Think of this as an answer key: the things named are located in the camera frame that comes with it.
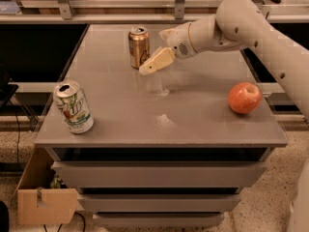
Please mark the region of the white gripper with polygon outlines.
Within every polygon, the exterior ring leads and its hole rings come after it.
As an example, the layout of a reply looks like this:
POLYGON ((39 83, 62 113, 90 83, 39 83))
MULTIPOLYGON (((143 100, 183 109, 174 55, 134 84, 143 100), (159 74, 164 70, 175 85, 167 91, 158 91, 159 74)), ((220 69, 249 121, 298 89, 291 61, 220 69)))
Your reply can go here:
POLYGON ((197 52, 190 40, 190 26, 191 23, 187 22, 175 28, 160 31, 159 36, 169 47, 159 47, 140 66, 139 72, 142 75, 148 75, 171 65, 176 57, 185 59, 195 56, 197 52))

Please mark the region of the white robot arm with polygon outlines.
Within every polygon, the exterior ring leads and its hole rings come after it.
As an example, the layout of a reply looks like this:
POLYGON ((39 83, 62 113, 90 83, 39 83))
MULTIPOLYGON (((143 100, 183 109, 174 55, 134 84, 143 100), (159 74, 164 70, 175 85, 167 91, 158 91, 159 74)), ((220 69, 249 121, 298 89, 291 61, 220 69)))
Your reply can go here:
POLYGON ((204 51, 249 48, 302 115, 309 117, 309 51, 271 26, 252 1, 223 0, 216 14, 162 30, 159 35, 166 46, 144 62, 141 74, 204 51))

